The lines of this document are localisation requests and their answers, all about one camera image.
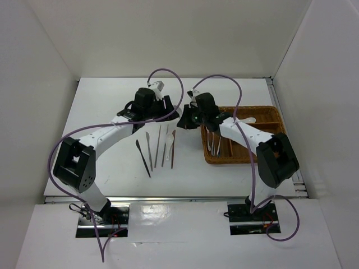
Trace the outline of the silver knife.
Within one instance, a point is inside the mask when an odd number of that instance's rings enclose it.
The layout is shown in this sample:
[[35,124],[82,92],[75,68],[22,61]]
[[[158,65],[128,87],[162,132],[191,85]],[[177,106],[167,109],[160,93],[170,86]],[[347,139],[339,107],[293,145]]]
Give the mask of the silver knife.
[[145,132],[147,148],[148,148],[148,156],[149,156],[149,163],[150,163],[150,170],[153,171],[153,161],[151,156],[151,148],[150,148],[150,134],[149,132]]

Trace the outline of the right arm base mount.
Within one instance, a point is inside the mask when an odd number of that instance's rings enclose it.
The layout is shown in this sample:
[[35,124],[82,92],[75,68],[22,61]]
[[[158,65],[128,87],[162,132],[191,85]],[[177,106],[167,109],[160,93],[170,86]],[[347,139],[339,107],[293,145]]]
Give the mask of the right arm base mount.
[[277,208],[274,203],[256,210],[253,214],[245,204],[232,204],[227,206],[227,212],[223,214],[229,220],[231,235],[255,235],[269,233],[281,233]]

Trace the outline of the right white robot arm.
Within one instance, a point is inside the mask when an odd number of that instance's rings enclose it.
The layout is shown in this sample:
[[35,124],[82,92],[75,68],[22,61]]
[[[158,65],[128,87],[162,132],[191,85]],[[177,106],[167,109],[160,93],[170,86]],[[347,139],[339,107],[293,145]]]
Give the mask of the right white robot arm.
[[247,148],[251,163],[256,156],[257,165],[252,166],[252,190],[246,201],[245,214],[251,220],[258,219],[281,183],[300,167],[288,136],[282,132],[262,131],[238,119],[234,113],[221,112],[208,92],[200,94],[192,90],[187,94],[191,101],[184,106],[177,127],[205,127],[215,135]]

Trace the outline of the small silver fork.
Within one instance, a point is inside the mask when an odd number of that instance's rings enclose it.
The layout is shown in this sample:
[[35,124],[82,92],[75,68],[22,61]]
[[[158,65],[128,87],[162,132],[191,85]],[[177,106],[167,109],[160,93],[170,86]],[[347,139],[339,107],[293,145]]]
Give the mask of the small silver fork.
[[208,128],[206,128],[206,132],[207,132],[207,143],[206,143],[206,146],[207,146],[207,150],[208,150],[209,152],[211,152],[210,131],[208,130]]

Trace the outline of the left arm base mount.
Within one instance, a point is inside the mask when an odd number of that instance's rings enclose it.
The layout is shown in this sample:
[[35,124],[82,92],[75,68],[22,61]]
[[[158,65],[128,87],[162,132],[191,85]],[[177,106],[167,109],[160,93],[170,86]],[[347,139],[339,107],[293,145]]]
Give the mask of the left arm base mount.
[[110,213],[105,219],[95,214],[95,221],[92,220],[90,212],[85,206],[70,203],[69,209],[79,215],[76,238],[95,238],[94,223],[96,223],[100,238],[106,238],[110,235],[118,238],[128,237],[129,205],[116,207],[115,212]]

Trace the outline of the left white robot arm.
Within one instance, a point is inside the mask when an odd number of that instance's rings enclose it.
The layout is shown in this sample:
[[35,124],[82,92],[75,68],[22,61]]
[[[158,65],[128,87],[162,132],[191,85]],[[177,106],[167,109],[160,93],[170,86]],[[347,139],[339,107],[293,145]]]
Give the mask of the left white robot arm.
[[81,138],[65,138],[53,168],[53,174],[72,188],[92,209],[91,217],[99,224],[119,216],[119,210],[95,184],[96,161],[120,140],[144,126],[146,120],[171,122],[181,116],[168,95],[158,98],[155,89],[142,87],[135,98],[116,114],[110,124]]

